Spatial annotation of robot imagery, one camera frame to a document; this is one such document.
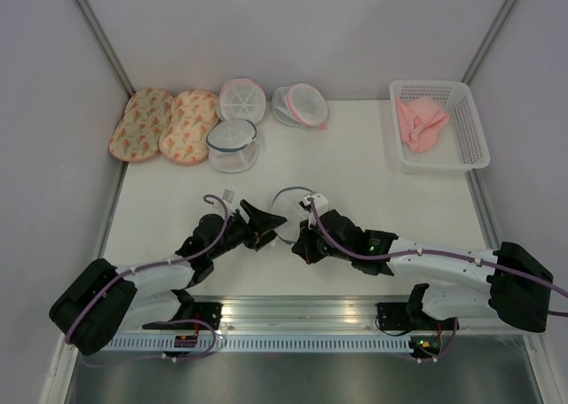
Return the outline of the blue-trimmed mesh laundry bag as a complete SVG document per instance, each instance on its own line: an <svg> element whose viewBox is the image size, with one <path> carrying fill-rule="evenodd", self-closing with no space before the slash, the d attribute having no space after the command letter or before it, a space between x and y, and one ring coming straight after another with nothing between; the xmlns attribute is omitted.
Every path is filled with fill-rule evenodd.
<svg viewBox="0 0 568 404"><path fill-rule="evenodd" d="M313 191L305 186L288 186L282 188L272 199L270 212L284 217L287 222L276 229L281 241L293 246L300 234L300 224L309 217L309 212L302 206L303 198Z"/></svg>

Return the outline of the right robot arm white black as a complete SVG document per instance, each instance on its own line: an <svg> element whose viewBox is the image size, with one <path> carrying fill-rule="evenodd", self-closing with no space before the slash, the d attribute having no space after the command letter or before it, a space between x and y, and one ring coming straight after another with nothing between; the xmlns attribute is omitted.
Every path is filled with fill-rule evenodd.
<svg viewBox="0 0 568 404"><path fill-rule="evenodd" d="M497 250L433 249L395 233L363 230L331 210L301 222L292 251L307 264L334 257L368 275L421 278L405 307L407 322L417 329L492 317L532 333L547 327L554 277L513 242Z"/></svg>

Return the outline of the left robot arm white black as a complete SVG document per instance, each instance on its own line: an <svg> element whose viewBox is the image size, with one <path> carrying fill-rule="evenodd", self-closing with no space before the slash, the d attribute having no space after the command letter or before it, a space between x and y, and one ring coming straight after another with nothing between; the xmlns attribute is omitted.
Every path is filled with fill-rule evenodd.
<svg viewBox="0 0 568 404"><path fill-rule="evenodd" d="M194 299L188 289L212 274L217 258L240 246L262 249L287 221L247 201L233 209L215 195L203 199L221 211L201 217L170 257L124 270L102 257L88 264L49 311L67 344L89 356L125 330L191 327Z"/></svg>

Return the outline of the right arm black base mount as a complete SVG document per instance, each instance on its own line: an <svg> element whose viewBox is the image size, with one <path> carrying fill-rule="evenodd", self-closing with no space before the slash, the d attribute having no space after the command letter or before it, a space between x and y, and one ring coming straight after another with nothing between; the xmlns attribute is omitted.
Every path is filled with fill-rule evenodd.
<svg viewBox="0 0 568 404"><path fill-rule="evenodd" d="M421 310L408 309L407 304L403 302L377 303L375 321L379 330L392 335L438 329L436 320Z"/></svg>

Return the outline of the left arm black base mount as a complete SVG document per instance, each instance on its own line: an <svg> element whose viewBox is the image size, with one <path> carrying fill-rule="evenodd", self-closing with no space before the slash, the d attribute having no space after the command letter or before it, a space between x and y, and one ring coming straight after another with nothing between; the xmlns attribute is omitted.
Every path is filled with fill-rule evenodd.
<svg viewBox="0 0 568 404"><path fill-rule="evenodd" d="M183 303L171 318L166 321L144 324L142 329L207 329L200 323L190 322L190 320L198 320L207 323L214 330L217 330L222 318L222 308L223 305L220 302Z"/></svg>

